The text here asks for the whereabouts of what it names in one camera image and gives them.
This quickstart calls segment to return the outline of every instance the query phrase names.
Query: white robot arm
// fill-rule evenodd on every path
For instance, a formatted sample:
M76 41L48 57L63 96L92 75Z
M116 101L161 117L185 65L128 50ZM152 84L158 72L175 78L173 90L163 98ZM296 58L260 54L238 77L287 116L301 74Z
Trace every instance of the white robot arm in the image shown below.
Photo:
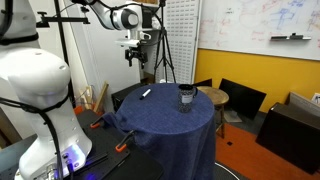
M124 45L138 48L140 40L148 38L140 34L145 30L141 6L108 9L99 0L78 2L92 3L90 7L103 27L129 30L127 40L135 40L136 44L123 41ZM0 13L0 103L8 105L15 98L37 109L46 109L57 103L61 105L45 113L57 138L50 133L52 131L42 116L25 112L38 138L20 158L15 179L49 179L51 176L62 179L69 174L67 162L76 164L75 171L80 169L92 147L91 140L77 121L71 102L65 101L70 80L69 67L57 56L39 49L36 21L27 0L0 0L0 9L3 10Z

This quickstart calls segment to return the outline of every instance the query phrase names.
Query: carpet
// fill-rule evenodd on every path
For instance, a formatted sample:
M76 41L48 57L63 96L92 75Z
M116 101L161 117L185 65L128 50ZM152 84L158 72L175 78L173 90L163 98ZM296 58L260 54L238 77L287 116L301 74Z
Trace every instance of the carpet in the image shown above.
M216 160L249 179L319 180L255 142L256 135L225 124L225 138L216 136Z

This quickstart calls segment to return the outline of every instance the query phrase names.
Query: blue tablecloth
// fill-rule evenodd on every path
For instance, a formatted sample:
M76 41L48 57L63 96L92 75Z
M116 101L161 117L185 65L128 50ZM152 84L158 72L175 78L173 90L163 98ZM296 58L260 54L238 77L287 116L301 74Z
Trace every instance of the blue tablecloth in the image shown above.
M139 100L147 89L151 92ZM201 91L192 110L180 113L178 84L170 83L136 89L115 116L108 113L104 118L124 132L136 130L137 145L162 164L163 179L210 180L215 159L213 116L213 104Z

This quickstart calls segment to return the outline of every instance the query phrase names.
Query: marker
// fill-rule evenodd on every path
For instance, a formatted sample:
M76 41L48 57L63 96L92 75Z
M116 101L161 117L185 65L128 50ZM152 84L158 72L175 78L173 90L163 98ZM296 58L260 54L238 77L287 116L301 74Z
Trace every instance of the marker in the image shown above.
M148 89L146 92L144 92L142 94L142 96L140 97L140 100L144 99L149 94L150 91L151 91L151 89Z

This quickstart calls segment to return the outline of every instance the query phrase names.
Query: cable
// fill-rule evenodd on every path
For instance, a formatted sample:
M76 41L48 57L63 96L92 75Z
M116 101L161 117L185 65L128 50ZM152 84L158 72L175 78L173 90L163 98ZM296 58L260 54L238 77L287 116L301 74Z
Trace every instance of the cable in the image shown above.
M152 15L154 15L157 20L159 21L159 23L161 24L161 27L163 27L163 23L162 21L160 20L159 16L157 15L157 11L160 9L160 7L158 7L155 11L153 11L150 7L148 6L144 6L142 3L141 4L138 4L138 3L129 3L129 4L124 4L124 5L121 5L121 6L115 6L115 7L110 7L108 5L106 5L105 3L103 3L101 0L97 0L96 2L98 2L99 4L101 4L103 7L107 8L107 9L110 9L110 11L114 11L114 10L119 10L119 9L122 9L122 8L125 8L127 6L140 6L142 8L147 8L148 10L150 10L152 12Z
M14 108L21 108L26 112L29 113L33 113L33 114L40 114L40 116L42 117L42 119L44 120L45 124L48 126L48 129L51 133L53 142L54 142L54 146L55 146L55 150L56 150L56 156L57 156L57 169L58 169L58 178L59 179L63 179L63 169L62 169L62 160L61 160L61 153L60 153L60 147L59 147L59 140L58 140L58 135L56 132L56 129L54 127L54 125L52 124L51 119L49 118L49 116L46 114L47 111L50 111L54 108L59 108L61 107L61 105L63 103L66 102L66 100L68 99L68 96L66 96L62 101L58 102L57 104L55 104L54 106L45 108L44 110L41 110L37 107L31 106L29 104L25 104L25 103L21 103L21 102L17 102L17 101L13 101L10 99L5 99L0 97L0 103L7 105L7 106L11 106Z
M235 174L233 174L229 169L227 169L226 167L222 166L221 164L215 162L215 164L217 166L220 166L221 168L223 168L224 170L226 170L227 172L229 172L233 177L235 177L237 180L240 180Z
M66 163L67 163L67 168L69 171L70 180L73 180L73 176L74 176L73 164L69 160Z
M73 4L70 4L69 6L63 8L63 9L59 12L59 14L61 14L64 10L68 9L69 7L71 7L71 6L75 5L75 4L76 4L76 3L73 3Z
M13 1L6 0L5 1L5 10L2 13L5 15L3 19L3 23L0 25L0 41L3 39L6 32L9 30L12 23L12 15L13 15Z
M76 97L73 101L73 103L77 103L77 101L88 91L88 89L86 89L80 96Z
M157 42L154 42L152 44L140 44L140 46L154 46L154 45L158 44L159 42L161 42L162 38L163 38L163 35L161 36L161 38L159 38L159 40Z

